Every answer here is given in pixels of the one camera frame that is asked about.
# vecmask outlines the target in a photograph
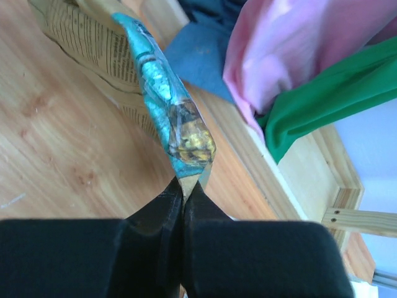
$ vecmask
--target paper wrapping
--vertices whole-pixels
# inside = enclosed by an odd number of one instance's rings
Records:
[[[215,142],[138,16],[116,0],[28,2],[42,32],[164,148],[185,198],[206,184]]]

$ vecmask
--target wooden table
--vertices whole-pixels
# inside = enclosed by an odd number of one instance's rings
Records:
[[[126,217],[165,188],[174,174],[162,149],[41,33],[26,0],[0,1],[0,31],[0,218]],[[196,103],[218,148],[207,194],[233,217],[275,219]],[[368,280],[354,245],[347,267]]]

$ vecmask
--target green fabric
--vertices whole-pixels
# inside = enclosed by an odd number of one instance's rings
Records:
[[[258,118],[278,163],[294,141],[322,126],[397,98],[397,37],[374,45],[282,93]]]

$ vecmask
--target white wall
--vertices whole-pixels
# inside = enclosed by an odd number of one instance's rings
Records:
[[[378,286],[378,296],[379,298],[396,298],[397,290],[389,287]]]
[[[360,209],[397,213],[397,99],[335,126],[365,187]],[[363,238],[377,269],[397,275],[397,238]]]

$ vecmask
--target pink fabric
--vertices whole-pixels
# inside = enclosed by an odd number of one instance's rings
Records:
[[[397,34],[397,0],[248,0],[226,53],[223,79],[247,123],[369,41]]]

